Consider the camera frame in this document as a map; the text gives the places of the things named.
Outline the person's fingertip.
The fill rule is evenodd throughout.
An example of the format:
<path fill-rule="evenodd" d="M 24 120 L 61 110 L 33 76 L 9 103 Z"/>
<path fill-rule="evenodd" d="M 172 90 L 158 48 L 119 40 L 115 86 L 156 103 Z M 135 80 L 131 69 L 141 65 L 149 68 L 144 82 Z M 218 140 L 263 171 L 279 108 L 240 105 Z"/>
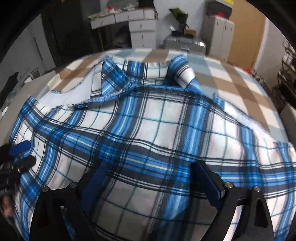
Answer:
<path fill-rule="evenodd" d="M 1 208 L 6 217 L 12 217 L 14 214 L 13 203 L 9 196 L 4 196 L 1 203 Z"/>

